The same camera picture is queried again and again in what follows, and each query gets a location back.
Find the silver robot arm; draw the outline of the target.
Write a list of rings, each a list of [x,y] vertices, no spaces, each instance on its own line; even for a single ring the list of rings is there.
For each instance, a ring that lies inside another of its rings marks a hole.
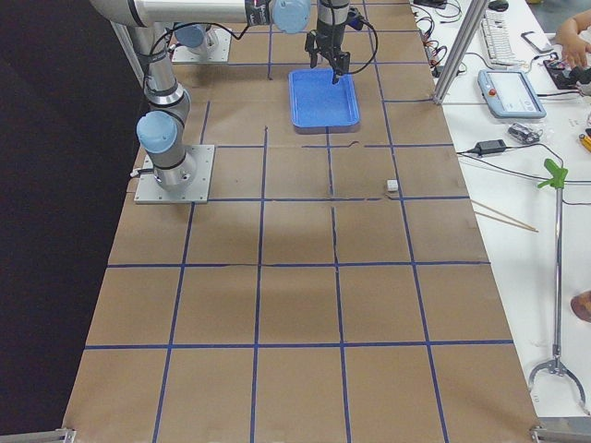
[[[104,18],[124,26],[141,67],[141,86],[150,110],[137,123],[159,188],[184,190],[195,179],[197,163],[182,144],[190,97],[177,81],[168,38],[193,25],[247,27],[274,25],[294,34],[305,29],[308,1],[94,1]]]
[[[191,54],[199,57],[209,55],[218,44],[218,38],[211,25],[187,23],[184,28],[178,27],[174,35],[176,48],[186,48]]]

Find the person hand at desk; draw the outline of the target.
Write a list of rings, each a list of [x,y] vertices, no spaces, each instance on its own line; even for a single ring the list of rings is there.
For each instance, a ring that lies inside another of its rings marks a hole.
[[[557,29],[555,40],[561,46],[562,60],[570,67],[588,67],[590,43],[580,37],[590,27],[590,10],[567,18]]]

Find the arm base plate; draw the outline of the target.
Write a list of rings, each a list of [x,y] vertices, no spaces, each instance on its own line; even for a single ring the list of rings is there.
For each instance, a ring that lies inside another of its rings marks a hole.
[[[174,169],[153,166],[148,154],[144,156],[134,201],[137,204],[186,204],[208,202],[214,165],[214,145],[184,145],[186,155]]]
[[[191,25],[176,30],[174,36],[173,64],[225,64],[229,60],[231,36],[225,30]]]

